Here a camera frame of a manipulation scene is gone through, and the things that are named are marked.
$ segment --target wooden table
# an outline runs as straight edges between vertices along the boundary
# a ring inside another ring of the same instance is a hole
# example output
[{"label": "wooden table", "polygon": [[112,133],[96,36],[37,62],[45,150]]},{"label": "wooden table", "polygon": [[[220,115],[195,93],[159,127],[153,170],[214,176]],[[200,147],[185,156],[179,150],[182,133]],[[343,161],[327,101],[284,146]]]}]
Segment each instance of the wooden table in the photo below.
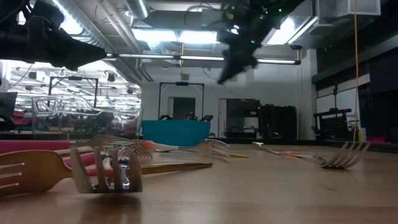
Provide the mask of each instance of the wooden table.
[{"label": "wooden table", "polygon": [[[327,156],[335,148],[270,146]],[[368,152],[350,170],[233,146],[232,163],[155,153],[165,163],[211,161],[209,169],[146,175],[144,192],[78,194],[71,179],[49,192],[0,198],[0,223],[397,223],[398,155]]]}]

